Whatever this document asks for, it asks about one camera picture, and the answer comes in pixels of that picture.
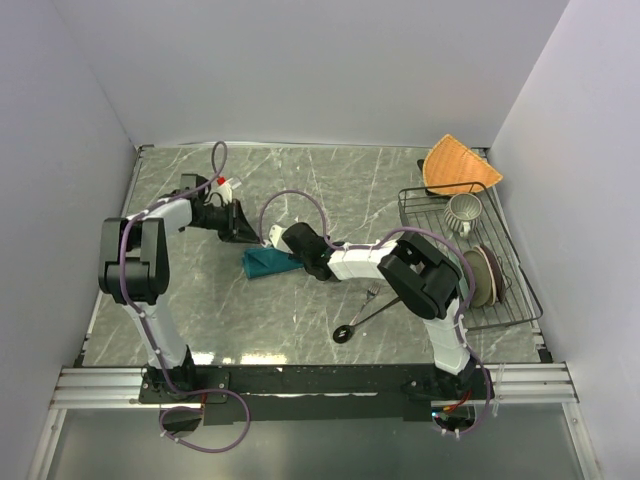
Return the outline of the teal satin napkin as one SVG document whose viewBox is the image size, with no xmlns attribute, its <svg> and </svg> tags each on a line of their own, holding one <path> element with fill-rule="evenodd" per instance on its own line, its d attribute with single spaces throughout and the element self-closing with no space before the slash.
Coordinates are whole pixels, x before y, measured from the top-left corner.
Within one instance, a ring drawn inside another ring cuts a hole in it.
<svg viewBox="0 0 640 480">
<path fill-rule="evenodd" d="M 260 247 L 244 251 L 242 266 L 248 279 L 257 279 L 301 269 L 303 263 L 290 253 L 272 247 Z"/>
</svg>

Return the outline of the silver fork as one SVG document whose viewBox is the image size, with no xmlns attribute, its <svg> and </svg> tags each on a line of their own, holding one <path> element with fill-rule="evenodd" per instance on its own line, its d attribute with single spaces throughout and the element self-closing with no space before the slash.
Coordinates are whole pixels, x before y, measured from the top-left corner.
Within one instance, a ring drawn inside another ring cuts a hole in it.
<svg viewBox="0 0 640 480">
<path fill-rule="evenodd" d="M 376 282 L 374 284 L 372 284 L 365 292 L 365 301 L 363 302 L 363 304 L 361 305 L 361 307 L 358 309 L 357 313 L 354 315 L 354 317 L 352 318 L 352 320 L 349 322 L 349 326 L 354 326 L 359 317 L 361 316 L 361 314 L 363 313 L 363 311 L 365 310 L 365 308 L 369 305 L 369 303 L 374 300 L 377 295 L 380 293 L 380 290 L 382 288 L 382 284 L 380 282 Z"/>
</svg>

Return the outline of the black spoon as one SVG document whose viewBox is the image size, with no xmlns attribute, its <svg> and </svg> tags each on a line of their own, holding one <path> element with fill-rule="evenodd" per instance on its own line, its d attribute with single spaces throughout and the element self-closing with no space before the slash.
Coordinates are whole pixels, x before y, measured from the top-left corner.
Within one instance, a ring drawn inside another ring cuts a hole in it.
<svg viewBox="0 0 640 480">
<path fill-rule="evenodd" d="M 378 308 L 373 313 L 370 313 L 365 317 L 362 317 L 361 315 L 356 315 L 348 324 L 343 324 L 334 330 L 332 334 L 332 340 L 336 344 L 344 344 L 348 342 L 354 336 L 357 328 L 359 328 L 361 325 L 365 324 L 366 322 L 372 320 L 377 315 L 397 305 L 399 302 L 400 302 L 400 298 L 395 297 L 394 299 L 390 300 L 385 305 L 383 305 L 382 307 Z"/>
</svg>

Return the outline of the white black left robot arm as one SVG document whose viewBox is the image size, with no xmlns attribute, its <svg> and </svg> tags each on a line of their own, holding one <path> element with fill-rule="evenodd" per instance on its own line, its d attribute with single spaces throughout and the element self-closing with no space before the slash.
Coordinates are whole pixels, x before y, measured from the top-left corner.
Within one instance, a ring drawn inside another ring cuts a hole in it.
<svg viewBox="0 0 640 480">
<path fill-rule="evenodd" d="M 239 200 L 210 196 L 219 186 L 198 174 L 181 176 L 179 188 L 141 213 L 108 218 L 102 224 L 100 290 L 134 321 L 147 351 L 144 381 L 185 402 L 197 393 L 195 363 L 178 333 L 168 301 L 170 261 L 167 239 L 188 227 L 215 231 L 226 243 L 257 244 Z"/>
</svg>

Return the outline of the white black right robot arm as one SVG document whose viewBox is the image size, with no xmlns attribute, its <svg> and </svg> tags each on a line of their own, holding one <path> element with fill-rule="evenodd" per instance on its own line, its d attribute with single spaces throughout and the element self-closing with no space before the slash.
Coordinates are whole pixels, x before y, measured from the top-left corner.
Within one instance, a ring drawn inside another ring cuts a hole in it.
<svg viewBox="0 0 640 480">
<path fill-rule="evenodd" d="M 386 281 L 426 325 L 440 392 L 460 398 L 471 388 L 479 366 L 461 325 L 475 293 L 471 266 L 457 247 L 433 232 L 401 227 L 391 233 L 400 236 L 386 236 L 377 244 L 336 245 L 299 222 L 272 243 L 277 248 L 286 245 L 319 281 Z"/>
</svg>

